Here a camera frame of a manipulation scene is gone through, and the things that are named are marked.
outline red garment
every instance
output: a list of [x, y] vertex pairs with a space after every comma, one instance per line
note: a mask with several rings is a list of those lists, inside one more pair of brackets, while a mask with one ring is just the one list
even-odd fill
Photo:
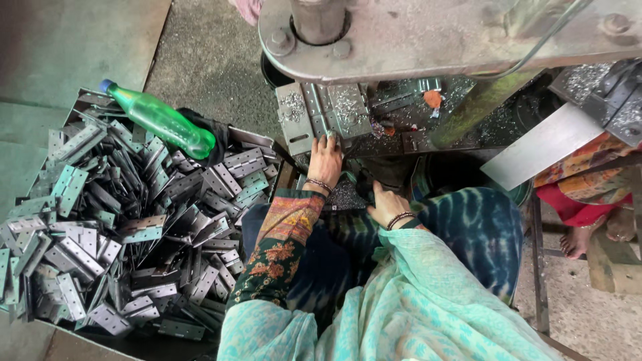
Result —
[[613, 204], [586, 204], [572, 200], [565, 196], [557, 183], [545, 184], [537, 188], [537, 196], [555, 208], [564, 224], [571, 227], [591, 225], [611, 210], [623, 205], [633, 203], [633, 196], [629, 193], [623, 200]]

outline blue bottle cap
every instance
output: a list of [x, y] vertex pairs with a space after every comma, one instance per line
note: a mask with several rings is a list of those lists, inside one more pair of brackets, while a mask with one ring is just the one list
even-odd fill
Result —
[[112, 82], [109, 79], [105, 79], [102, 82], [100, 82], [100, 84], [98, 85], [98, 88], [100, 89], [101, 92], [107, 92], [107, 88], [109, 88], [109, 86], [112, 84], [114, 84], [114, 82]]

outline wooden block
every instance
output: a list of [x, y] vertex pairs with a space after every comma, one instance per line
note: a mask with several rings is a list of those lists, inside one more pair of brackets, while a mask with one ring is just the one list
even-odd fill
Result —
[[619, 294], [642, 294], [642, 261], [628, 242], [613, 242], [603, 227], [591, 237], [586, 256], [591, 286]]

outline screw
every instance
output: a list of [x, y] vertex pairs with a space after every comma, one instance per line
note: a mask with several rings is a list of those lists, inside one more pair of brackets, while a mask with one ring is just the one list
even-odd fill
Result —
[[345, 40], [340, 40], [334, 44], [334, 55], [339, 59], [345, 59], [350, 54], [350, 43]]
[[604, 28], [615, 34], [622, 34], [631, 27], [629, 18], [618, 13], [612, 13], [604, 18]]
[[272, 41], [280, 47], [288, 42], [288, 34], [283, 30], [276, 30], [272, 33]]

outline green plastic bottle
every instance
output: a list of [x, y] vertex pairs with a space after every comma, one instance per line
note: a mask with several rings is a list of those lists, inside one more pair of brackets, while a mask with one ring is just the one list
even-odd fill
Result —
[[134, 123], [164, 141], [181, 147], [194, 159], [207, 158], [216, 144], [212, 133], [192, 124], [181, 113], [151, 94], [121, 88], [109, 79], [100, 83], [100, 90], [116, 99]]

